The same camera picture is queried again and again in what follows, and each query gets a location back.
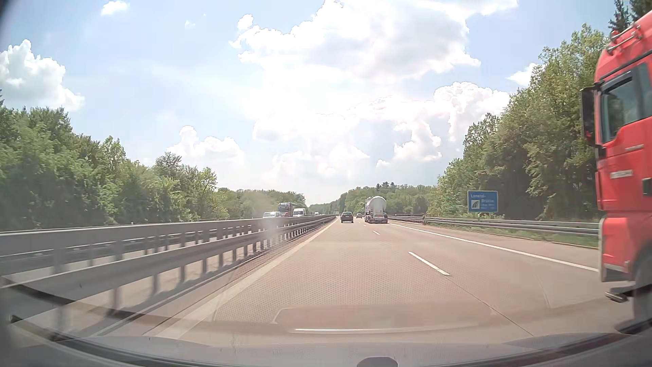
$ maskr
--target road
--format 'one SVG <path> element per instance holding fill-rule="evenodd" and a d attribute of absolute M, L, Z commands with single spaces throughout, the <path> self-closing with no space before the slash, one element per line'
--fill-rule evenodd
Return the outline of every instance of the road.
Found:
<path fill-rule="evenodd" d="M 631 318 L 630 306 L 604 297 L 613 283 L 601 283 L 596 267 L 594 249 L 392 221 L 334 221 L 237 277 L 207 283 L 185 304 L 178 300 L 111 334 L 233 346 L 499 343 L 614 331 Z"/>

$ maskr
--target red truck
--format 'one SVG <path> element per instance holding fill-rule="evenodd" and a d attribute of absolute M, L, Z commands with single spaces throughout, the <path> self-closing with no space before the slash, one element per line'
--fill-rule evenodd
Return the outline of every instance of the red truck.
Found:
<path fill-rule="evenodd" d="M 630 281 L 606 296 L 633 298 L 652 320 L 652 12 L 610 35 L 582 95 L 582 133 L 595 147 L 601 281 Z"/>

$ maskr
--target tanker truck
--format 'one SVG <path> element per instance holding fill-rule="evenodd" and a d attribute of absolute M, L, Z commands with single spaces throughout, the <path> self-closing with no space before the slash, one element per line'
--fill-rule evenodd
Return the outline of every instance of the tanker truck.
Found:
<path fill-rule="evenodd" d="M 387 223 L 386 207 L 387 201 L 383 197 L 368 197 L 364 202 L 364 221 L 367 223 Z"/>

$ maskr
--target metal guardrail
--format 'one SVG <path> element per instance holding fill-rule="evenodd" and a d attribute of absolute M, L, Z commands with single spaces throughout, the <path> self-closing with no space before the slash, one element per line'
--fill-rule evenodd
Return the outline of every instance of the metal guardrail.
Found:
<path fill-rule="evenodd" d="M 153 225 L 124 225 L 51 231 L 0 234 L 0 266 L 4 275 L 48 266 L 52 275 L 0 287 L 5 311 L 19 319 L 62 305 L 112 291 L 111 304 L 119 309 L 120 288 L 135 281 L 151 278 L 149 291 L 159 291 L 159 274 L 179 269 L 179 283 L 186 279 L 185 266 L 201 261 L 202 275 L 207 260 L 218 259 L 218 270 L 233 268 L 270 247 L 292 240 L 332 221 L 334 215 L 290 218 L 239 219 Z M 176 242 L 178 248 L 170 249 Z M 238 259 L 238 249 L 244 257 Z M 128 251 L 146 250 L 139 257 L 124 259 Z M 231 251 L 231 264 L 224 264 L 224 254 Z M 41 253 L 38 261 L 34 254 Z M 95 264 L 94 259 L 112 256 L 112 262 Z M 88 266 L 66 269 L 73 261 L 87 260 Z M 65 313 L 58 313 L 57 330 L 65 324 Z"/>
<path fill-rule="evenodd" d="M 577 236 L 598 236 L 598 223 L 570 222 L 570 221 L 520 221 L 511 219 L 473 219 L 473 218 L 446 218 L 428 217 L 424 214 L 393 214 L 387 216 L 395 221 L 411 223 L 443 223 L 451 225 L 467 225 L 473 227 L 487 227 L 499 229 L 512 229 L 519 231 L 545 232 L 557 234 L 574 234 Z"/>

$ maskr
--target truck window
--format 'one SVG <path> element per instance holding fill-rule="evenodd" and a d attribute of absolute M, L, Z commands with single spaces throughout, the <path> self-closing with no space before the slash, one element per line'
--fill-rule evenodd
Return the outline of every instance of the truck window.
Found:
<path fill-rule="evenodd" d="M 650 85 L 650 74 L 648 71 L 647 63 L 637 67 L 638 80 L 641 85 L 641 98 L 643 104 L 642 118 L 652 116 L 652 86 Z"/>
<path fill-rule="evenodd" d="M 615 138 L 621 127 L 640 120 L 639 98 L 632 78 L 602 92 L 602 141 Z"/>

